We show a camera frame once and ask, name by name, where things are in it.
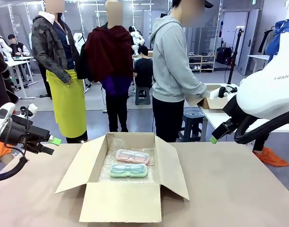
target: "black pants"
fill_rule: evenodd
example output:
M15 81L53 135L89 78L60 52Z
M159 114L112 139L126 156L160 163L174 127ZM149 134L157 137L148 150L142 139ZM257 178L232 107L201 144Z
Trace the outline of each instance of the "black pants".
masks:
M109 129L112 132L118 131L118 118L121 125L121 131L128 132L127 121L127 98L128 94L123 96L106 95L106 110L109 121Z
M46 69L44 68L44 66L42 64L38 63L38 66L39 66L39 70L40 70L40 74L42 76L42 79L44 80L44 86L45 86L45 89L46 89L46 93L48 94L48 97L51 98L52 94L51 94L50 85L46 81Z
M66 138L67 143L81 143L81 141L87 141L88 139L88 131L85 131L81 136L75 137L75 138Z
M262 151L265 141L268 139L269 133L256 139L253 150Z
M153 97L156 135L165 142L176 142L182 126L183 111L184 100L178 103L168 103Z

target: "bubble wrap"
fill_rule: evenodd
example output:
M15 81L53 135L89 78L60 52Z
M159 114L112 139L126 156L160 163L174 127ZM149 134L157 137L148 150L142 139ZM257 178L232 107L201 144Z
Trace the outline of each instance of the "bubble wrap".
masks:
M116 152L119 149L127 149L148 153L150 156L147 164L148 174L145 177L111 177L111 165L126 163L116 159ZM143 148L133 149L129 148L124 140L114 138L109 151L106 154L103 166L101 168L100 176L97 182L128 182L128 183L159 183L159 171L157 163L155 163L155 149Z

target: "green tape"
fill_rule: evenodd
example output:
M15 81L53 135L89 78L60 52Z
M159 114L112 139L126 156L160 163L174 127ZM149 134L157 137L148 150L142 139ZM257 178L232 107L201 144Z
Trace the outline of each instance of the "green tape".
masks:
M53 140L49 140L49 143L59 146L61 144L61 139L54 137Z
M210 138L210 142L211 142L212 144L215 144L215 143L218 142L218 140L216 140L216 138L212 136L212 137Z

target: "eyeglasses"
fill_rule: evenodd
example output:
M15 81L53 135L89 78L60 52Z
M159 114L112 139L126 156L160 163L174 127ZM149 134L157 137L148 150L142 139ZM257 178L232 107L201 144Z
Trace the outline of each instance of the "eyeglasses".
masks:
M116 152L116 159L124 162L147 164L149 162L149 154L120 149Z
M147 174L145 164L114 164L111 166L111 176L143 177Z

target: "black stool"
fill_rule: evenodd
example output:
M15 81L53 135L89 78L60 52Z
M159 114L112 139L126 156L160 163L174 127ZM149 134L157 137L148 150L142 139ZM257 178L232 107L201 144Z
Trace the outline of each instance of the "black stool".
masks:
M183 121L185 122L185 127L182 127L179 132L179 136L182 139L182 142L200 141L201 136L199 136L199 133L201 134L201 129L199 128L199 124L203 123L203 118L204 114L197 110L183 113Z
M145 96L143 98L139 98L140 91L144 91ZM149 97L149 87L136 87L136 105L149 105L150 97Z

